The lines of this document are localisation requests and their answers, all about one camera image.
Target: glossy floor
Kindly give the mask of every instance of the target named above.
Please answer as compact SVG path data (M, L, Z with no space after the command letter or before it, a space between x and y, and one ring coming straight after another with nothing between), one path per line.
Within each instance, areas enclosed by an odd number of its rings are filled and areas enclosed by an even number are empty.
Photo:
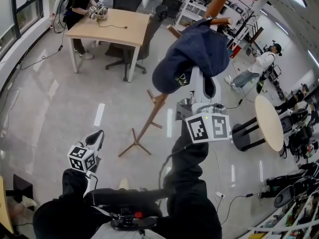
M22 67L43 55L54 53L61 38L53 32L47 33L29 52ZM20 71L0 115L0 140L5 152L1 173L7 187L12 186L15 173L33 183L38 203L58 197L62 191L62 173L69 168L66 154L70 146L83 135L102 129L105 140L97 171L98 187L117 188L122 178L128 178L130 188L156 189L160 167L180 134L180 122L167 123L168 115L174 114L176 102L188 97L189 86L170 95L158 114L156 122L162 124L163 129L151 126L142 138L141 143L152 156L139 147L134 147L121 158L118 154L132 143L131 128L139 132L152 110L153 104L146 90L151 89L155 95L158 94L152 85L152 71L174 40L162 26L151 42L149 57L143 61L148 73L143 75L137 68L132 83L123 82L123 66L104 70L106 64L116 59L104 55L108 44L92 48L91 41L84 44L95 59L82 61L78 74L73 73L66 41L58 54ZM244 52L240 53L217 77L222 102L229 108L237 106L244 94L231 90L223 78L226 75L233 78L245 70L249 60ZM244 92L252 87L253 84L249 83ZM274 104L279 103L271 88L265 95ZM247 99L253 101L255 96L253 89ZM229 111L231 126L255 116L254 104L248 100ZM100 125L94 126L100 104L105 105L104 112ZM258 130L251 134L252 140L261 137ZM226 219L229 204L235 196L257 193L262 189L265 178L283 175L297 168L291 155L282 159L266 143L246 152L238 151L231 140L214 142L211 146L207 159L201 164L204 171L202 179L206 181L208 197L216 207L215 191L226 196L218 212L221 222ZM256 225L273 211L272 199L259 200L257 196L236 199L223 225L223 238L240 236L247 227Z

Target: desk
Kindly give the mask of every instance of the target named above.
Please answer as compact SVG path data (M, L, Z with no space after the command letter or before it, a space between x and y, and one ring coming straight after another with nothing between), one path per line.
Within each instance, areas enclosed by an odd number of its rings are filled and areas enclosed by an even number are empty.
M267 142L275 151L280 151L284 145L284 132L279 116L273 105L263 96L257 96L255 99L256 117L244 124L236 124L232 130L232 137L235 146L246 151L250 148ZM257 125L246 129L246 127L257 122ZM260 128L264 138L250 143L249 133Z
M0 223L12 234L14 234L11 224L8 207L6 205L4 180L0 176Z
M108 19L100 21L100 25L127 26L127 29L113 26L102 28L98 26L96 20L90 19L88 17L76 23L75 26L66 33L69 41L71 61L74 72L78 73L79 70L75 60L74 46L72 41L73 38L119 43L135 47L129 73L129 82L131 82L138 53L141 45L143 44L149 17L149 15L137 12L109 9Z

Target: wooden coat rack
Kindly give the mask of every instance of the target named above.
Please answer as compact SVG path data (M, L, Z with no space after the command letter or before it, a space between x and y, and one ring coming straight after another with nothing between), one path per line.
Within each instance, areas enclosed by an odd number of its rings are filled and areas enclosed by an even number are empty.
M226 3L226 1L227 0L212 0L207 11L205 12L203 18L207 18L209 16L214 18L210 22L211 25L232 24L231 18L216 18L218 16L218 14L220 13L220 11L222 10L222 8L224 7L224 4ZM172 25L169 25L167 28L176 38L180 37L180 32L177 31ZM153 108L148 120L144 124L140 134L137 137L136 137L134 128L132 129L134 142L129 147L127 147L122 153L120 153L119 157L124 155L127 151L129 151L132 147L134 147L136 145L141 147L147 154L151 155L151 153L140 144L140 140L150 125L154 125L160 129L162 129L162 126L153 122L153 120L155 119L156 115L161 110L161 108L164 106L165 101L168 97L168 94L160 94L159 96L154 97L150 90L147 90L147 93L149 94L152 102L154 103L154 108Z

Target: round table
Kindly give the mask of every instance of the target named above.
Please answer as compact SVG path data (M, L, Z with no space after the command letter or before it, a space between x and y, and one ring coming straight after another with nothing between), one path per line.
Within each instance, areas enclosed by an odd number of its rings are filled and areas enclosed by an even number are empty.
M236 124L232 130L232 138L235 146L246 151L250 148L267 142L275 151L280 151L284 145L284 132L279 116L273 105L263 96L255 99L256 117L244 124ZM257 125L247 129L248 126L257 122ZM249 133L260 128L264 138L250 143Z

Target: power outlet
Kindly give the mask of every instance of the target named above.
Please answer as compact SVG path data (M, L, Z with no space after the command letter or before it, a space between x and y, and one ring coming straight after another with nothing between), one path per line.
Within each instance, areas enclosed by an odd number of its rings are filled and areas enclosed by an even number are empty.
M219 191L216 192L216 196L219 197L221 200L225 201L225 195L220 193Z

